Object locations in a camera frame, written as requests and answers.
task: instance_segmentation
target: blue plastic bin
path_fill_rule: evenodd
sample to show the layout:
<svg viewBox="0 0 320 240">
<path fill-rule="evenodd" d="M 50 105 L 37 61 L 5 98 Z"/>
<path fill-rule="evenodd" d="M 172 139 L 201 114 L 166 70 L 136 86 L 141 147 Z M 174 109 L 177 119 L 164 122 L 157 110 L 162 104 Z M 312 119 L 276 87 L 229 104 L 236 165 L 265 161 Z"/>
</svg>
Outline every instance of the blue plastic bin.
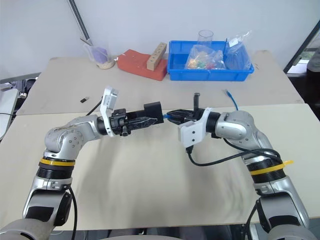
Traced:
<svg viewBox="0 0 320 240">
<path fill-rule="evenodd" d="M 213 41 L 211 48 L 215 51 L 223 51 L 225 41 Z M 193 45 L 196 41 L 170 41 L 167 71 L 172 81 L 236 81 L 246 80 L 249 74 L 254 72 L 254 66 L 249 70 L 206 70 L 206 69 L 185 69 Z"/>
</svg>

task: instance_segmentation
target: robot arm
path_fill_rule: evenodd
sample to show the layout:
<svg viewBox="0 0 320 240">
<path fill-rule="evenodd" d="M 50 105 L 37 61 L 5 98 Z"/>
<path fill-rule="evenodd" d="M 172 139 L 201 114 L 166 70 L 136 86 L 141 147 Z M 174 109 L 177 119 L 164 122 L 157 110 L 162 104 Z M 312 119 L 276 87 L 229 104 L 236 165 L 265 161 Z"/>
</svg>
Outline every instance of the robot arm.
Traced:
<svg viewBox="0 0 320 240">
<path fill-rule="evenodd" d="M 286 233 L 289 236 L 294 229 L 300 239 L 310 239 L 307 211 L 289 176 L 284 171 L 284 164 L 277 160 L 266 135 L 259 131 L 253 117 L 245 111 L 212 112 L 211 108 L 199 108 L 199 94 L 194 95 L 194 109 L 174 110 L 167 113 L 168 120 L 178 124 L 178 135 L 182 145 L 190 153 L 194 144 L 201 142 L 210 133 L 213 138 L 223 138 L 232 147 L 243 151 L 270 149 L 263 154 L 242 156 L 252 179 L 253 186 L 260 198 L 256 208 L 263 229 L 274 237 Z"/>
<path fill-rule="evenodd" d="M 77 117 L 66 125 L 46 134 L 43 158 L 27 197 L 22 219 L 0 230 L 0 239 L 47 240 L 56 226 L 62 226 L 69 216 L 72 196 L 72 171 L 79 151 L 89 141 L 104 135 L 128 136 L 132 130 L 163 123 L 160 102 L 144 105 L 144 110 L 113 111 L 118 91 L 108 87 L 102 97 L 101 117 Z"/>
</svg>

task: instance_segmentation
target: white wall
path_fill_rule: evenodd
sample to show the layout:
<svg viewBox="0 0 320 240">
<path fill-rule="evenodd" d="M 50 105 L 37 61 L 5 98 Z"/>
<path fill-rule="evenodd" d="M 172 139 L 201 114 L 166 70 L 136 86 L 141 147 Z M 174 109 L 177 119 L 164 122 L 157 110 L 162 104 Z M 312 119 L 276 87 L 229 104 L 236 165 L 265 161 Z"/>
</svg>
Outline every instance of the white wall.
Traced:
<svg viewBox="0 0 320 240">
<path fill-rule="evenodd" d="M 52 57 L 83 56 L 66 0 L 0 0 L 0 79 L 41 72 Z M 320 19 L 320 0 L 75 0 L 93 43 L 151 53 L 170 40 L 253 30 L 248 48 L 284 68 Z"/>
</svg>

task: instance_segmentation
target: black cable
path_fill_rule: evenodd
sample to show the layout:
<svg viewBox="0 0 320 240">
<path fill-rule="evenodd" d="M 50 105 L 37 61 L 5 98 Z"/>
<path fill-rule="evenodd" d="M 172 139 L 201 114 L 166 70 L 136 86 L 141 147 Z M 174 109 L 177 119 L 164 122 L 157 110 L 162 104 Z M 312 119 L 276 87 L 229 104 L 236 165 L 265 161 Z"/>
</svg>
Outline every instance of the black cable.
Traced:
<svg viewBox="0 0 320 240">
<path fill-rule="evenodd" d="M 75 240 L 76 232 L 77 232 L 78 207 L 77 207 L 76 196 L 75 196 L 74 191 L 72 190 L 71 187 L 69 188 L 69 191 L 70 191 L 71 196 L 72 196 L 73 208 L 74 208 L 74 223 L 73 223 L 73 231 L 72 231 L 71 240 Z"/>
<path fill-rule="evenodd" d="M 248 151 L 248 149 L 241 148 L 241 147 L 239 147 L 239 146 L 233 145 L 232 143 L 228 142 L 227 139 L 225 139 L 225 138 L 224 138 L 223 140 L 225 141 L 226 144 L 228 144 L 229 146 L 231 146 L 231 147 L 233 147 L 233 148 L 235 148 L 235 149 L 238 149 L 238 150 L 244 151 L 244 152 Z M 261 155 L 261 156 L 265 156 L 265 157 L 274 159 L 274 160 L 276 160 L 279 164 L 282 164 L 282 163 L 283 163 L 282 160 L 281 160 L 280 154 L 279 154 L 276 150 L 270 148 L 270 149 L 268 150 L 268 152 L 274 153 L 276 156 L 271 155 L 271 154 L 268 154 L 268 153 L 265 153 L 265 152 L 259 152 L 259 153 L 254 153 L 254 154 L 256 154 L 256 155 Z"/>
<path fill-rule="evenodd" d="M 235 155 L 232 155 L 232 156 L 228 156 L 228 157 L 225 157 L 225 158 L 222 158 L 220 160 L 217 160 L 217 161 L 212 161 L 212 162 L 207 162 L 207 163 L 197 163 L 193 160 L 192 156 L 191 156 L 191 152 L 189 152 L 187 150 L 187 154 L 189 156 L 189 159 L 190 161 L 196 165 L 196 166 L 200 166 L 200 167 L 205 167 L 205 166 L 211 166 L 211 165 L 215 165 L 215 164 L 220 164 L 220 163 L 223 163 L 225 161 L 228 161 L 228 160 L 231 160 L 231 159 L 235 159 L 235 158 L 238 158 L 238 157 L 241 157 L 241 156 L 244 156 L 244 155 L 247 155 L 247 154 L 256 154 L 258 153 L 258 155 L 261 155 L 262 152 L 271 152 L 271 150 L 273 149 L 269 149 L 269 148 L 259 148 L 259 149 L 254 149 L 254 150 L 248 150 L 248 151 L 243 151 L 243 152 L 240 152 L 238 154 L 235 154 Z M 270 155 L 270 154 L 267 154 L 268 157 L 270 158 L 278 158 L 276 156 L 273 156 L 273 155 Z"/>
<path fill-rule="evenodd" d="M 15 116 L 15 114 L 4 113 L 4 112 L 0 112 L 0 114 L 9 115 L 9 116 Z"/>
<path fill-rule="evenodd" d="M 242 235 L 242 240 L 245 240 L 246 235 L 248 236 L 248 240 L 252 240 L 252 236 L 250 234 L 250 222 L 252 219 L 252 216 L 255 214 L 255 211 L 257 210 L 257 203 L 255 203 L 255 205 L 253 206 L 251 213 L 244 225 L 244 231 L 243 231 L 243 235 Z"/>
<path fill-rule="evenodd" d="M 97 107 L 99 107 L 101 103 L 102 103 L 102 99 L 86 114 L 86 116 L 89 116 L 90 114 L 92 114 L 94 110 L 96 110 Z"/>
</svg>

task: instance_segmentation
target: yellow band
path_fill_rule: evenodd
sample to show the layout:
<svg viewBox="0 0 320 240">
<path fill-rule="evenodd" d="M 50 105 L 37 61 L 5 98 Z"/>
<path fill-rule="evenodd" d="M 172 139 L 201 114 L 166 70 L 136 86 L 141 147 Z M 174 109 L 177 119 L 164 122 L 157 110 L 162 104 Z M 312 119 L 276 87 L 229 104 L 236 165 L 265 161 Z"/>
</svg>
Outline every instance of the yellow band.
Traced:
<svg viewBox="0 0 320 240">
<path fill-rule="evenodd" d="M 72 167 L 76 164 L 75 161 L 51 161 L 47 159 L 41 159 L 40 163 L 52 165 L 52 166 L 64 166 L 64 167 Z"/>
<path fill-rule="evenodd" d="M 292 160 L 285 161 L 284 163 L 276 165 L 276 166 L 271 166 L 271 167 L 251 171 L 250 174 L 251 175 L 266 174 L 266 173 L 273 172 L 273 171 L 276 171 L 279 169 L 283 169 L 286 165 L 293 164 L 293 163 L 294 163 L 294 161 L 292 161 Z"/>
</svg>

